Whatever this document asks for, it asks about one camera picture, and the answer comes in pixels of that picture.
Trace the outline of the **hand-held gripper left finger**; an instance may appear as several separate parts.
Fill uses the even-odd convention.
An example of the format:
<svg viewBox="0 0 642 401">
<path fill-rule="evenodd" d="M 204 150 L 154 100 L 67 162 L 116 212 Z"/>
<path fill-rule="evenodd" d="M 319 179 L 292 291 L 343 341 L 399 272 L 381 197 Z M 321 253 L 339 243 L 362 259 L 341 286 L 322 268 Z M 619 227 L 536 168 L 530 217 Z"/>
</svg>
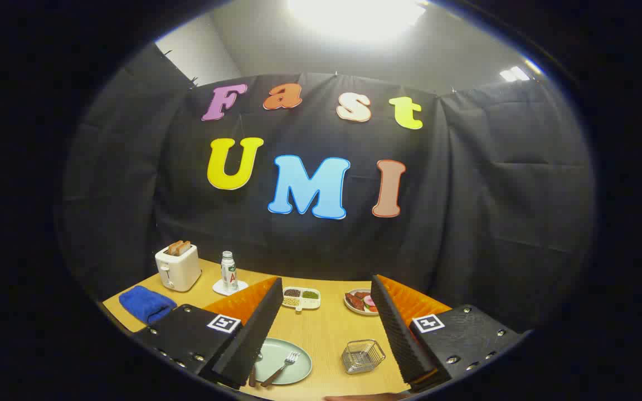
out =
<svg viewBox="0 0 642 401">
<path fill-rule="evenodd" d="M 282 278 L 270 277 L 202 308 L 180 305 L 132 339 L 191 375 L 237 390 L 246 385 L 282 301 Z"/>
</svg>

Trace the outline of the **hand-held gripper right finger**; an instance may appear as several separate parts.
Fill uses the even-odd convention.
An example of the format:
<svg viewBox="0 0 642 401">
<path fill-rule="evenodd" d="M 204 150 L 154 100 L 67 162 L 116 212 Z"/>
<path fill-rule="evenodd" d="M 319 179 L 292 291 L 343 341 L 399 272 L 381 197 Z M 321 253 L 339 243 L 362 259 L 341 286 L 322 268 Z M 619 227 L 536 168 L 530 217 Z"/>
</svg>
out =
<svg viewBox="0 0 642 401">
<path fill-rule="evenodd" d="M 459 380 L 522 339 L 474 305 L 448 307 L 389 277 L 372 277 L 371 298 L 413 393 Z"/>
</svg>

